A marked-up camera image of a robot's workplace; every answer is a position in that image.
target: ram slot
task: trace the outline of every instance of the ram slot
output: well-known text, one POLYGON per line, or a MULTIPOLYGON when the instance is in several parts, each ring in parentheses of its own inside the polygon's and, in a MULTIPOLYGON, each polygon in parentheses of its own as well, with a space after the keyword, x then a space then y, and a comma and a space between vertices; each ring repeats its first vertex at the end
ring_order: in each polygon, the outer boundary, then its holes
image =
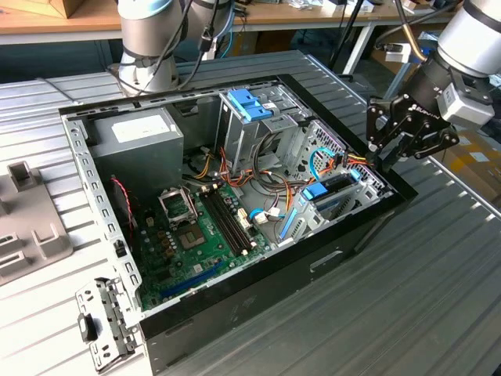
POLYGON ((233 218, 219 193, 209 193, 201 197, 202 203, 229 244, 232 253, 235 256, 240 256, 242 251, 249 251, 252 248, 250 241, 233 218))

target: metal case frame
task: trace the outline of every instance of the metal case frame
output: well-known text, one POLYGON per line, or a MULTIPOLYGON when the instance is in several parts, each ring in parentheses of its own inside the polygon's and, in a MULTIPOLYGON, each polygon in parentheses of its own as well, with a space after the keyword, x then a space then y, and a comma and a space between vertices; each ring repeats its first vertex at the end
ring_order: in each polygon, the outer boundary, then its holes
MULTIPOLYGON (((290 75, 227 83, 207 88, 203 93, 214 95, 229 84, 245 86, 266 81, 277 81, 285 85, 356 153, 366 154, 368 150, 365 143, 290 75)), ((141 276, 129 262, 132 258, 129 253, 126 257, 119 256, 117 244, 120 244, 119 242, 124 244, 125 239, 119 230, 110 203, 106 199, 106 193, 99 184, 99 176, 92 159, 88 157, 85 127, 79 125, 83 124, 87 117, 107 116, 104 113, 109 114, 110 111, 116 113, 189 99, 194 96, 195 91, 117 99, 59 110, 89 203, 109 230, 105 238, 109 247, 114 247, 109 252, 110 261, 116 268, 121 268, 121 275, 129 276, 128 279, 122 281, 129 295, 133 295, 132 292, 139 286, 141 276)), ((127 316, 124 314, 126 323, 129 322, 131 325, 139 323, 153 373, 159 374, 166 367, 293 294, 332 270, 345 259, 359 253, 382 226, 417 195, 416 191, 393 170, 383 172, 378 167, 375 171, 393 188, 394 194, 390 197, 384 198, 365 210, 349 215, 342 221, 334 223, 328 230, 316 231, 301 242, 290 245, 287 251, 277 252, 224 280, 207 284, 196 294, 183 296, 166 309, 154 309, 155 312, 150 315, 137 313, 136 317, 133 313, 127 316)), ((117 296, 117 300, 123 311, 132 308, 131 303, 125 298, 117 296)))

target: slotted metal surface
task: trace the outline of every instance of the slotted metal surface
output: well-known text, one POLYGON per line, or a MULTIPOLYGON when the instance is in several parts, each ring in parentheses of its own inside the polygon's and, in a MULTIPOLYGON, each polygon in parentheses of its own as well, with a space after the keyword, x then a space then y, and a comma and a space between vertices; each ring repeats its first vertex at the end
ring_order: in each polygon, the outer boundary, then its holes
MULTIPOLYGON (((363 135, 360 99, 299 52, 209 61, 193 84, 277 73, 292 74, 363 135)), ((85 103, 121 96, 108 74, 53 82, 85 103)), ((94 372, 74 292, 110 267, 56 113, 68 105, 42 82, 0 85, 0 173, 14 161, 40 168, 75 246, 0 287, 2 374, 94 372)), ((501 363, 501 223, 435 164, 397 170, 420 195, 369 249, 167 374, 490 375, 501 363)), ((109 374, 149 374, 148 362, 138 351, 109 374)))

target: wooden shelf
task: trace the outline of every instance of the wooden shelf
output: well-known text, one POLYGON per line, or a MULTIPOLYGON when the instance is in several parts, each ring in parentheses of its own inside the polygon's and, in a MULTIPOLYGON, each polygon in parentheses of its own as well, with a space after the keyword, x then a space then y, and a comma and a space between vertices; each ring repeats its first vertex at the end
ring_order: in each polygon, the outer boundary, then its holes
MULTIPOLYGON (((357 21, 397 20, 398 14, 391 0, 377 6, 372 13, 360 13, 357 21)), ((3 8, 0 13, 0 34, 37 34, 78 31, 120 30, 120 17, 114 0, 86 0, 69 19, 43 16, 3 8)), ((341 20, 342 11, 333 12, 329 6, 311 10, 297 10, 288 4, 255 3, 247 7, 247 24, 308 24, 341 20)), ((240 18, 235 25, 242 24, 240 18)))

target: workbench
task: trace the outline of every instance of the workbench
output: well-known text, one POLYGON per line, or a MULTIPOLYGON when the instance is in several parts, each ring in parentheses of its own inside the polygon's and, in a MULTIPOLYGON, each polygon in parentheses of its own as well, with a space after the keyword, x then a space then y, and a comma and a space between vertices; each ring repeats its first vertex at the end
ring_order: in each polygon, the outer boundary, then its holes
MULTIPOLYGON (((182 76, 191 64, 179 66, 182 76)), ((191 86, 292 74, 357 136, 365 101, 300 52, 203 62, 191 86)), ((108 74, 51 80, 84 103, 121 96, 108 74)), ((0 287, 0 372, 93 375, 74 292, 111 272, 57 108, 39 81, 0 85, 0 173, 39 168, 74 254, 0 287)), ((501 217, 431 159, 397 164, 419 192, 360 255, 165 375, 475 375, 501 362, 501 217)), ((148 375, 141 349, 109 376, 148 375)))
MULTIPOLYGON (((355 47, 343 74, 353 74, 376 26, 399 25, 400 19, 392 0, 384 0, 371 13, 360 13, 354 23, 361 27, 355 47)), ((35 13, 3 9, 0 13, 0 45, 46 42, 75 42, 87 40, 121 39, 120 17, 114 0, 86 0, 69 19, 42 16, 35 13)), ((297 10, 286 3, 254 3, 247 6, 247 20, 236 17, 233 31, 275 31, 339 27, 342 9, 314 7, 297 10)), ((432 23, 446 23, 455 13, 446 13, 432 23)), ((343 25, 348 22, 345 15, 343 25)))

